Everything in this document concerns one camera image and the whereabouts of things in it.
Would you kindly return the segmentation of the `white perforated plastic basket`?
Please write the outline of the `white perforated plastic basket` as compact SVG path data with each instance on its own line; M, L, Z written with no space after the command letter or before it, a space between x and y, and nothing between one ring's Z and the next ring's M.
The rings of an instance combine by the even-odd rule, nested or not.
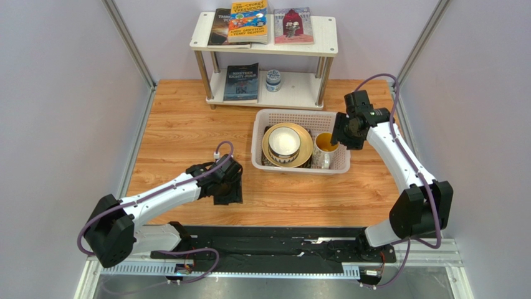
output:
M350 169L351 154L345 146L340 145L335 153L330 169L286 168L268 162L262 150L262 139L268 127L279 123L295 123L307 130L315 138L323 132L331 132L335 122L335 112L318 112L310 110L262 109L256 114L251 143L251 161L255 168L273 173L301 173L318 175L335 175L346 173Z

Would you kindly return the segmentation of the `white mug yellow inside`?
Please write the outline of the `white mug yellow inside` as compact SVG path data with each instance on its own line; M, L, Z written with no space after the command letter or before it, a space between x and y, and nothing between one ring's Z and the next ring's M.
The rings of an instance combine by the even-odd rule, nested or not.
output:
M312 166L318 169L330 169L337 152L338 144L332 144L332 133L323 132L313 141Z

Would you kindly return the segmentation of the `black rimmed white bowl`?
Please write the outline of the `black rimmed white bowl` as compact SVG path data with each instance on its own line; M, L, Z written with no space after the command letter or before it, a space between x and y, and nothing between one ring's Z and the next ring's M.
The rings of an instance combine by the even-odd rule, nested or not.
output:
M279 127L268 137L268 151L273 160L286 164L295 160L300 152L301 140L299 134L289 127Z

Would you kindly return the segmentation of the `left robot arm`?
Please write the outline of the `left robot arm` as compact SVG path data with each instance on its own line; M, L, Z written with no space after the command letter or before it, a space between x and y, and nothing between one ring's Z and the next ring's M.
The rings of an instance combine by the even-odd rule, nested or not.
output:
M211 197L215 205L242 202L243 167L225 154L214 162L195 164L171 181L136 196L102 197L82 228L78 241L90 247L104 268L131 254L170 251L183 238L172 225L149 221L183 204Z

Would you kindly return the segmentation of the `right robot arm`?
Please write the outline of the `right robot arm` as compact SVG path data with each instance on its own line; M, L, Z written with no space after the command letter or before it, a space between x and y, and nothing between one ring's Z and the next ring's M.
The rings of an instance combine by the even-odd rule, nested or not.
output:
M402 240L434 234L441 245L453 198L448 181L436 179L415 157L401 136L393 114L374 108L364 90L345 95L346 111L337 113L332 144L348 150L361 150L369 143L382 158L398 188L399 197L386 220L366 227L363 240L370 247L382 247Z

